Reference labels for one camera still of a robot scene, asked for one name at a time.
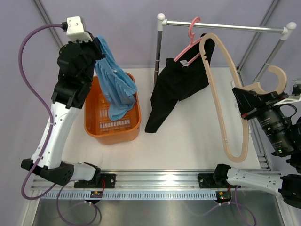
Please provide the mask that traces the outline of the light blue shorts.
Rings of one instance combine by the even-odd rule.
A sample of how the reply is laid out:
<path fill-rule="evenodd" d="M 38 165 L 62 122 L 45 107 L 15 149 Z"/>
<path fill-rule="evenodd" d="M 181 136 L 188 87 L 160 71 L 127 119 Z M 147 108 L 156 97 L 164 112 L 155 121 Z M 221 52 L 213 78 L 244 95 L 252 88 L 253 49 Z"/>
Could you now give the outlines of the light blue shorts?
<path fill-rule="evenodd" d="M 110 103 L 109 119 L 120 120 L 135 103 L 135 82 L 118 66 L 103 36 L 97 36 L 104 58 L 95 63 L 95 72 L 106 101 Z"/>

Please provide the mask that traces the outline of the black shorts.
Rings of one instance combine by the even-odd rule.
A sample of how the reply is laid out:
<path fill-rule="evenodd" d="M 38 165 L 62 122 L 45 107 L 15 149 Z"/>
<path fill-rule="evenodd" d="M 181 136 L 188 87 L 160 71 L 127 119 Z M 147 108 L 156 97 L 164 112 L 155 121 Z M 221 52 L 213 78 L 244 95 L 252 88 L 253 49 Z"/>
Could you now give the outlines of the black shorts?
<path fill-rule="evenodd" d="M 188 66 L 181 61 L 189 61 L 199 53 L 199 45 L 189 49 L 178 61 L 166 60 L 166 66 L 159 74 L 151 96 L 152 111 L 145 132 L 155 133 L 172 112 L 176 103 L 187 99 L 209 85 L 207 74 L 199 56 Z"/>

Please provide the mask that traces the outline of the beige wooden hanger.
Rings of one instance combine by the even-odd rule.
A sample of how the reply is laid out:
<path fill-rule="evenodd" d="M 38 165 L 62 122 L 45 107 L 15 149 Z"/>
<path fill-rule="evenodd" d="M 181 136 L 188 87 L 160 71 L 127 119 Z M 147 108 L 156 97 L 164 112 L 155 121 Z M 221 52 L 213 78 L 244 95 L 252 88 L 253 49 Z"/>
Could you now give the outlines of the beige wooden hanger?
<path fill-rule="evenodd" d="M 221 131 L 223 149 L 224 149 L 225 155 L 231 162 L 241 163 L 247 158 L 247 154 L 248 154 L 248 145 L 249 145 L 248 121 L 240 118 L 241 126 L 242 126 L 242 148 L 241 148 L 240 156 L 236 157 L 236 156 L 232 155 L 230 147 L 228 145 L 228 136 L 227 136 L 226 127 L 224 124 L 224 117 L 222 114 L 223 111 L 221 108 L 222 105 L 225 106 L 226 104 L 234 104 L 234 95 L 232 92 L 227 91 L 225 94 L 222 95 L 222 98 L 218 97 L 218 91 L 216 89 L 214 77 L 213 77 L 209 62 L 207 60 L 207 54 L 205 52 L 205 42 L 207 40 L 212 40 L 215 43 L 215 45 L 222 52 L 222 54 L 228 64 L 228 68 L 230 70 L 232 80 L 234 81 L 234 85 L 236 88 L 242 89 L 243 91 L 245 91 L 245 90 L 246 91 L 255 91 L 257 94 L 268 94 L 268 91 L 265 91 L 261 87 L 261 84 L 259 82 L 255 82 L 255 83 L 247 85 L 247 86 L 243 86 L 241 84 L 241 81 L 240 81 L 238 73 L 236 71 L 234 62 L 233 62 L 228 50 L 226 49 L 226 47 L 224 46 L 224 44 L 222 43 L 222 41 L 218 38 L 218 36 L 216 34 L 208 33 L 201 38 L 200 43 L 199 43 L 199 52 L 200 52 L 200 56 L 201 56 L 207 77 L 208 77 L 210 89 L 211 89 L 213 99 L 214 99 L 217 118 L 218 118 L 220 131 Z"/>

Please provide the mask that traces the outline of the pink plastic hanger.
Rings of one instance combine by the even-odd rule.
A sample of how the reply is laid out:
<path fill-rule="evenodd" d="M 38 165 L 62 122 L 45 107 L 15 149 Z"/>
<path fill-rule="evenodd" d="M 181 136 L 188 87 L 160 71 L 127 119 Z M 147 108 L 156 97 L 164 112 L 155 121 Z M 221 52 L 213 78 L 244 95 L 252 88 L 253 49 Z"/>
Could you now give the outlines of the pink plastic hanger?
<path fill-rule="evenodd" d="M 174 61 L 178 62 L 179 59 L 186 53 L 188 52 L 192 47 L 194 47 L 195 45 L 199 44 L 201 41 L 201 37 L 198 38 L 197 40 L 194 40 L 195 38 L 195 33 L 192 32 L 193 30 L 193 26 L 195 25 L 195 23 L 199 23 L 201 22 L 201 18 L 200 17 L 195 17 L 190 26 L 189 26 L 189 31 L 188 31 L 188 37 L 190 38 L 190 43 L 189 45 L 184 48 L 175 58 Z M 200 56 L 200 53 L 198 52 L 192 59 L 190 59 L 189 61 L 187 60 L 182 60 L 179 61 L 182 64 L 182 67 L 188 67 L 190 64 L 192 64 L 198 57 Z"/>

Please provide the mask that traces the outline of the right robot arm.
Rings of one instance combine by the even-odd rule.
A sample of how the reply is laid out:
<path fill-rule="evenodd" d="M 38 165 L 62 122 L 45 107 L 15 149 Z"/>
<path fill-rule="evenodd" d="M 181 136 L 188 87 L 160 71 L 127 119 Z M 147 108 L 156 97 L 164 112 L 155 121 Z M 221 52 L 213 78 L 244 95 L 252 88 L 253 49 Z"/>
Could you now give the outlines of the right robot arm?
<path fill-rule="evenodd" d="M 286 163 L 294 167 L 297 174 L 286 176 L 264 176 L 226 164 L 218 164 L 213 173 L 213 182 L 219 187 L 246 186 L 280 197 L 295 208 L 301 207 L 301 121 L 292 123 L 281 107 L 297 108 L 289 101 L 287 93 L 275 91 L 260 94 L 253 90 L 232 90 L 243 119 L 256 119 L 273 148 L 271 155 L 287 157 Z"/>

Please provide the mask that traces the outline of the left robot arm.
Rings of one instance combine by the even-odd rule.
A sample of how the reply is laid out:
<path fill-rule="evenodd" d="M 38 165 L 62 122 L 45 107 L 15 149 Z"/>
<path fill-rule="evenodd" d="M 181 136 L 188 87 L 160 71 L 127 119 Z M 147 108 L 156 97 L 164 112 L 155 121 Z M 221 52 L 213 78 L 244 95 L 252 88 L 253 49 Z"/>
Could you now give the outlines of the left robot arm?
<path fill-rule="evenodd" d="M 86 162 L 67 163 L 62 160 L 62 154 L 73 122 L 91 90 L 95 63 L 103 58 L 98 38 L 70 41 L 60 49 L 51 116 L 36 152 L 22 160 L 21 168 L 61 186 L 71 180 L 84 180 L 92 188 L 100 185 L 97 166 Z"/>

